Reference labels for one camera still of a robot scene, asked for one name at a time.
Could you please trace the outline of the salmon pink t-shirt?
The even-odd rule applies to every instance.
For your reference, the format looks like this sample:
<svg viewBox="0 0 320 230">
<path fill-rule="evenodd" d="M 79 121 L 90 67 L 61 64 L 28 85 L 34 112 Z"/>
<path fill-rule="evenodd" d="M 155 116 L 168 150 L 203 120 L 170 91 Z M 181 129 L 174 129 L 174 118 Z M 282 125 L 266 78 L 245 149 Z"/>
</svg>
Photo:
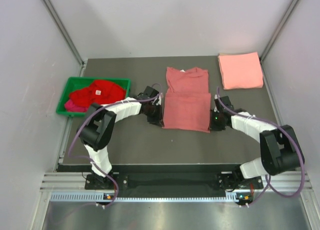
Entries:
<svg viewBox="0 0 320 230">
<path fill-rule="evenodd" d="M 168 67 L 166 82 L 163 128 L 209 133 L 212 96 L 208 70 Z"/>
</svg>

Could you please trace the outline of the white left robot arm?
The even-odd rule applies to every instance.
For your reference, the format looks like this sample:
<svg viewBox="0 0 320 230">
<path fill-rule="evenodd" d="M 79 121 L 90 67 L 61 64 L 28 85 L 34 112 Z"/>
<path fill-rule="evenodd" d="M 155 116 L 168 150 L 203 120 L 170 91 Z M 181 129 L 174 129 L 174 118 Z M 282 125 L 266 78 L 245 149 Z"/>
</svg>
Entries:
<svg viewBox="0 0 320 230">
<path fill-rule="evenodd" d="M 109 161 L 108 144 L 111 140 L 115 123 L 136 115 L 146 115 L 147 122 L 159 127 L 164 126 L 162 111 L 162 94 L 152 86 L 147 86 L 144 92 L 127 97 L 112 104 L 100 105 L 93 103 L 84 121 L 78 127 L 79 138 L 86 148 L 92 175 L 102 188 L 113 184 L 110 174 L 112 165 Z"/>
</svg>

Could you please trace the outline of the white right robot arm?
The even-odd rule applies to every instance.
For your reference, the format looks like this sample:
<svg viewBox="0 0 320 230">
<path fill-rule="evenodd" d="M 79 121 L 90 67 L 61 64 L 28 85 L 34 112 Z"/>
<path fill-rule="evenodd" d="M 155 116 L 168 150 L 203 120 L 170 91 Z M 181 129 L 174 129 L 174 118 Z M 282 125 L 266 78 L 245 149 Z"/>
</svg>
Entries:
<svg viewBox="0 0 320 230">
<path fill-rule="evenodd" d="M 234 109 L 228 96 L 214 97 L 210 129 L 223 131 L 226 127 L 240 131 L 259 143 L 260 157 L 243 163 L 234 170 L 233 182 L 245 188 L 252 178 L 275 176 L 291 171 L 305 163 L 294 129 L 251 115 L 243 109 Z"/>
</svg>

